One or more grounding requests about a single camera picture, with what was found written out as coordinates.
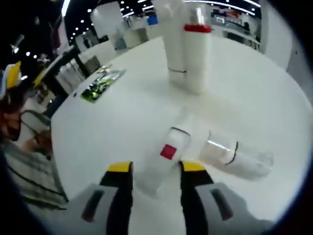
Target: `white round table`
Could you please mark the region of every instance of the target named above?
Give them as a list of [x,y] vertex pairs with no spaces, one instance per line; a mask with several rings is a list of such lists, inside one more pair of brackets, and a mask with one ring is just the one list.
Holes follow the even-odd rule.
[[[89,184],[98,184],[111,163],[131,160],[135,171],[140,168],[187,107],[199,122],[183,158],[197,159],[208,129],[272,151],[273,170],[257,182],[209,165],[206,168],[215,182],[224,182],[243,197],[257,218],[277,220],[284,214],[309,166],[311,104],[296,82],[264,55],[215,36],[212,47],[211,75],[204,95],[187,94],[169,83],[161,38],[112,60],[113,68],[127,72],[96,103],[86,102],[80,94],[98,74],[79,86],[74,92],[77,96],[71,95],[52,118],[56,164],[69,199]],[[137,225],[140,231],[135,229],[136,233],[141,234],[169,234],[170,229],[184,234],[179,176],[173,174],[162,188],[158,199],[145,198],[134,190],[129,228],[134,234]],[[165,218],[157,217],[158,213]]]

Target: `red cap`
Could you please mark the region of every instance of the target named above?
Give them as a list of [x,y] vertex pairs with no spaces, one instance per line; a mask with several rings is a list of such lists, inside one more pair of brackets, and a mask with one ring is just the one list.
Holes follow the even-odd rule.
[[205,24],[185,24],[184,30],[187,32],[210,33],[212,28]]

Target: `blue object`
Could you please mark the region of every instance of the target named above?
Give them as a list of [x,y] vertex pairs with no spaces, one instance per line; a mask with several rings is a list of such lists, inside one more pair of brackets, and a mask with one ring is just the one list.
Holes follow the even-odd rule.
[[156,16],[149,16],[147,19],[148,25],[155,25],[157,24],[157,17]]

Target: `clear plastic container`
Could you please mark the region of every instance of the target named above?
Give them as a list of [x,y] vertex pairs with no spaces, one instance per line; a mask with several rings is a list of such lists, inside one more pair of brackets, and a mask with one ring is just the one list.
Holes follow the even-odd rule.
[[200,160],[247,180],[266,177],[273,168],[273,154],[210,132]]

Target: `red square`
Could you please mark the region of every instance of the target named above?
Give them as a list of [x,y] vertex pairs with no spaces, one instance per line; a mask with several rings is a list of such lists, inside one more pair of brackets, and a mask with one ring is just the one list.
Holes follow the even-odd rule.
[[161,156],[171,160],[176,153],[176,149],[166,144],[161,152]]

